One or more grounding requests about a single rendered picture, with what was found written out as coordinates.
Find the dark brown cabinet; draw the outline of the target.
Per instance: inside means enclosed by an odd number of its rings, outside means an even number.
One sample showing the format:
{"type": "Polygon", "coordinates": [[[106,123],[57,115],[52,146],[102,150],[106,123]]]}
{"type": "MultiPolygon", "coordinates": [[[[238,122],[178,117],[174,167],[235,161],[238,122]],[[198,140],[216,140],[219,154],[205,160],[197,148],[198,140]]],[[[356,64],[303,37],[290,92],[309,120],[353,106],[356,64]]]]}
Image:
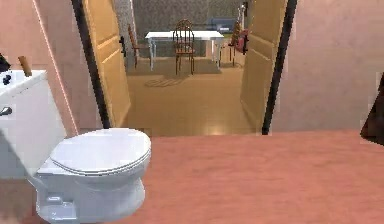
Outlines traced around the dark brown cabinet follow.
{"type": "Polygon", "coordinates": [[[378,86],[378,94],[361,129],[360,136],[384,146],[384,72],[378,86]]]}

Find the yellow wooden room door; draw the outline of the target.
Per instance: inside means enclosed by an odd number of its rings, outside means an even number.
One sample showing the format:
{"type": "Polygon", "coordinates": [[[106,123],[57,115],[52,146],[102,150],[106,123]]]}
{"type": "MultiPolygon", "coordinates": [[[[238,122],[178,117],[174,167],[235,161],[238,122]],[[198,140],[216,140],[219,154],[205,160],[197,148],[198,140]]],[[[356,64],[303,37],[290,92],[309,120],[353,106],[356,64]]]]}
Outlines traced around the yellow wooden room door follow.
{"type": "Polygon", "coordinates": [[[121,127],[131,101],[113,0],[82,2],[109,120],[121,127]]]}

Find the blue grey sofa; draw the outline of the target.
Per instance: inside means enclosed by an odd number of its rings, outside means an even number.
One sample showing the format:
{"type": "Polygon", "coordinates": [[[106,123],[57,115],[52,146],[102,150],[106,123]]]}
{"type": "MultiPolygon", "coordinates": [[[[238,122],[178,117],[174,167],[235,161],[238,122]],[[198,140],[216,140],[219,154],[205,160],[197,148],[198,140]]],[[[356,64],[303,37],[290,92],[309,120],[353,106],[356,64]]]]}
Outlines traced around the blue grey sofa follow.
{"type": "Polygon", "coordinates": [[[211,17],[207,21],[207,29],[219,33],[232,33],[235,22],[235,18],[211,17]]]}

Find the brown wooden chair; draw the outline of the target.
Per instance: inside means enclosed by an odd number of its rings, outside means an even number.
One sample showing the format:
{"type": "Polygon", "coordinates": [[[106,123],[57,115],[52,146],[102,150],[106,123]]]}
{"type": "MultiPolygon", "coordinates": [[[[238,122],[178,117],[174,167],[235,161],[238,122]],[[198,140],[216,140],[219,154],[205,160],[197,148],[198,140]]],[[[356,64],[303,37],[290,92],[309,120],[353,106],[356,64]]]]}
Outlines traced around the brown wooden chair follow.
{"type": "Polygon", "coordinates": [[[181,71],[182,58],[187,56],[190,62],[191,74],[194,74],[195,35],[192,31],[192,22],[188,19],[178,21],[175,29],[172,31],[172,40],[175,53],[176,73],[181,71]]]}
{"type": "Polygon", "coordinates": [[[230,41],[223,43],[219,51],[219,59],[222,59],[222,50],[229,49],[229,60],[232,62],[232,66],[235,66],[236,52],[243,52],[245,45],[245,37],[248,35],[248,30],[243,29],[240,22],[236,21],[233,26],[233,32],[231,34],[230,41]]]}
{"type": "Polygon", "coordinates": [[[128,25],[128,34],[131,42],[131,48],[133,50],[133,55],[134,55],[134,68],[137,68],[138,64],[138,54],[140,49],[146,49],[150,50],[150,45],[149,44],[138,44],[135,40],[133,30],[131,28],[131,25],[128,25]]]}

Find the white toilet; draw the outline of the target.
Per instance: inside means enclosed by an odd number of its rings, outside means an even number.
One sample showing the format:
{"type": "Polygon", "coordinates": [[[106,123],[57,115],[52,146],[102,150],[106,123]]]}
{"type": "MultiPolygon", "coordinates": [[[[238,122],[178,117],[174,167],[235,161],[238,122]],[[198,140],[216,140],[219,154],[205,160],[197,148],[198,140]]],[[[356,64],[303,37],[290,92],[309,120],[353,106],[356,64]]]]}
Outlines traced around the white toilet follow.
{"type": "Polygon", "coordinates": [[[46,71],[0,73],[0,179],[27,180],[37,193],[37,214],[48,223],[132,215],[145,199],[142,176],[150,159],[151,140],[135,129],[68,136],[46,71]]]}

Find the white dining table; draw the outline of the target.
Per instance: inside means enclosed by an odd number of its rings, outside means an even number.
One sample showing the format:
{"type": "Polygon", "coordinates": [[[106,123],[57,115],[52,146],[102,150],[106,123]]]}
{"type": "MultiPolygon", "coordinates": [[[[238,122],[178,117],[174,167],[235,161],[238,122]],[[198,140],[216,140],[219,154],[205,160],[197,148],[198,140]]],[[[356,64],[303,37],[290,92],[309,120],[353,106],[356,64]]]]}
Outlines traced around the white dining table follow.
{"type": "Polygon", "coordinates": [[[150,31],[145,36],[150,49],[150,70],[154,69],[154,62],[157,54],[158,42],[172,41],[210,41],[212,60],[219,65],[219,56],[224,36],[218,31],[199,30],[199,31],[150,31]]]}

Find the brown cardboard roll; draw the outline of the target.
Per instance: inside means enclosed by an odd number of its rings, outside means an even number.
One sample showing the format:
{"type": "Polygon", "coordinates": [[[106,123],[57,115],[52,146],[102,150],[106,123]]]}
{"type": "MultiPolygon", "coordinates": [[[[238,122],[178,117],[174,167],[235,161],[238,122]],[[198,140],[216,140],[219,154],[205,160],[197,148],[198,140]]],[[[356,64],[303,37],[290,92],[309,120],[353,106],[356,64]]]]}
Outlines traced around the brown cardboard roll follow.
{"type": "Polygon", "coordinates": [[[31,67],[27,61],[27,58],[25,56],[19,56],[18,60],[20,62],[20,66],[25,74],[26,77],[30,77],[32,75],[31,67]]]}

